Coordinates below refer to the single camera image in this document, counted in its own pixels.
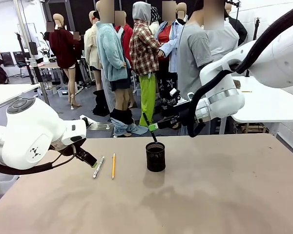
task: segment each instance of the silver pen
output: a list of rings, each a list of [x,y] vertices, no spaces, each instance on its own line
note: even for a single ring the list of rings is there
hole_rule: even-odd
[[[102,164],[103,164],[103,161],[104,161],[104,156],[101,158],[101,161],[100,161],[100,163],[99,163],[99,165],[98,165],[96,171],[95,171],[94,174],[93,174],[93,178],[97,177],[97,175],[98,175],[98,173],[99,173],[99,170],[100,170],[100,168],[101,168],[101,166],[102,166]]]

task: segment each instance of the pen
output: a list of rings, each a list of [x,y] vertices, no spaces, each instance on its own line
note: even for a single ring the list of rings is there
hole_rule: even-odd
[[[112,179],[114,179],[114,176],[115,176],[115,153],[113,154]]]
[[[101,158],[101,161],[100,161],[100,163],[99,163],[99,165],[98,165],[96,171],[95,171],[94,174],[93,174],[93,178],[97,177],[97,175],[98,175],[98,173],[99,173],[99,170],[100,170],[100,168],[101,168],[103,162],[104,162],[104,156]]]

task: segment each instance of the gray t-shirt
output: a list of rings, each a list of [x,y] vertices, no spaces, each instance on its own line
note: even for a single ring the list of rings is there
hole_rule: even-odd
[[[185,25],[178,47],[178,90],[183,98],[201,86],[202,66],[212,61],[209,38],[196,23]]]

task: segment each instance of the green pants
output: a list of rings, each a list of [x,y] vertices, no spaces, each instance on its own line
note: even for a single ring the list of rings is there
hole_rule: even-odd
[[[139,76],[140,87],[141,87],[141,110],[144,112],[150,122],[152,123],[153,112],[155,107],[155,99],[156,99],[156,78],[153,73],[148,78],[148,75]],[[147,127],[147,123],[141,115],[140,125]]]

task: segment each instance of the light blue fuzzy jacket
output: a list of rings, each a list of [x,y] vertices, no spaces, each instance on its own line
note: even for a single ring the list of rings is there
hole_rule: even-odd
[[[111,23],[96,22],[98,54],[105,77],[109,81],[127,78],[127,69],[122,67],[125,62],[122,42]]]

